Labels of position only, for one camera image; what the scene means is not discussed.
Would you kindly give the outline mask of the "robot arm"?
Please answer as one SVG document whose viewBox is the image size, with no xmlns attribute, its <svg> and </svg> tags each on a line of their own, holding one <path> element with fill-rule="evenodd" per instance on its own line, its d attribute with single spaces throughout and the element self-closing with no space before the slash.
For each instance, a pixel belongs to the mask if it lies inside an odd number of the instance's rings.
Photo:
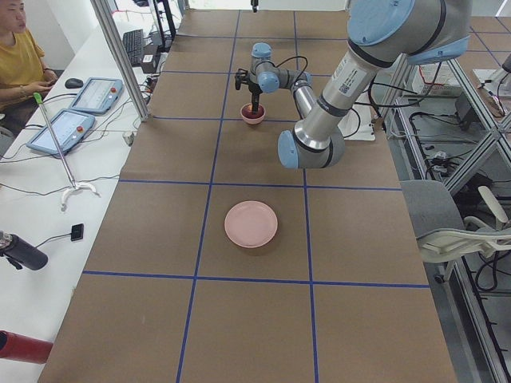
<svg viewBox="0 0 511 383">
<path fill-rule="evenodd" d="M 251 66 L 238 70 L 235 86 L 248 86 L 253 113 L 260 94 L 289 90 L 301 118 L 279 135 L 280 163 L 291 169 L 327 168 L 345 151 L 339 122 L 376 74 L 402 54 L 411 65 L 460 57 L 469 44 L 472 8 L 471 1 L 357 1 L 347 23 L 347 52 L 319 95 L 304 70 L 275 65 L 267 43 L 253 45 Z"/>
</svg>

